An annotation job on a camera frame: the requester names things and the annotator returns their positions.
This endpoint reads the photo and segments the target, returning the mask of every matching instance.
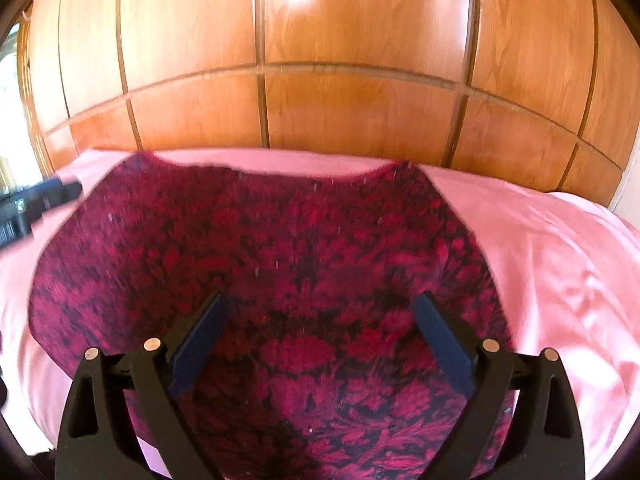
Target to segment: white wall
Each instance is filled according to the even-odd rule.
[[[629,164],[622,175],[616,194],[609,209],[616,215],[640,229],[640,128],[629,158]]]

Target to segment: round metal screw head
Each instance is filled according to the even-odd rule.
[[[545,357],[550,361],[558,361],[558,359],[560,358],[558,352],[553,348],[545,348]]]
[[[487,352],[496,353],[500,349],[500,343],[498,343],[495,339],[485,339],[482,341],[482,348],[484,348]]]
[[[87,361],[91,361],[97,358],[99,353],[100,352],[98,352],[98,349],[92,346],[91,348],[87,349],[87,351],[84,353],[84,358]]]
[[[162,343],[157,337],[152,337],[145,341],[144,347],[147,352],[153,352],[154,350],[158,350],[161,344]]]

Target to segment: pink bedsheet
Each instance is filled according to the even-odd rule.
[[[159,154],[185,164],[243,171],[347,175],[385,164],[372,158],[278,150],[182,150]],[[89,193],[122,152],[84,153],[64,170]],[[543,194],[492,178],[421,167],[476,234],[489,261],[519,352],[545,346],[562,356],[578,403],[587,478],[610,460],[640,412],[640,234],[605,208],[578,197]],[[34,341],[27,305],[47,241],[72,213],[59,208],[34,240],[0,253],[2,361],[10,391],[21,390],[34,420],[55,442],[71,383]],[[162,472],[157,454],[145,452]]]

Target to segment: wooden wall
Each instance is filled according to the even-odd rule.
[[[34,0],[54,168],[83,150],[406,158],[605,205],[640,121],[609,0]]]

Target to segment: floral pattern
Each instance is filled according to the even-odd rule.
[[[149,154],[114,168],[47,246],[31,333],[73,376],[89,346],[131,351],[214,290],[232,312],[179,405],[228,478],[419,475],[465,405],[415,324],[422,291],[511,348],[474,236],[410,163],[318,179]]]

